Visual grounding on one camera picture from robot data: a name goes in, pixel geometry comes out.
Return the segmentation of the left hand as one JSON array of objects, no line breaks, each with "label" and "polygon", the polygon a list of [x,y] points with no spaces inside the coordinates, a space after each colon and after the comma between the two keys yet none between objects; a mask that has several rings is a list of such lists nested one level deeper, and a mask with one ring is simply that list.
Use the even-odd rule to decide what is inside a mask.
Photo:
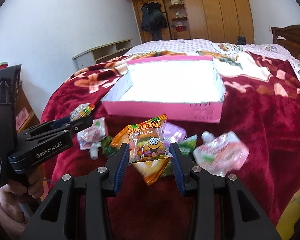
[{"label": "left hand", "polygon": [[6,202],[26,202],[43,196],[45,177],[43,165],[38,166],[24,182],[10,180],[0,187],[0,199]]}]

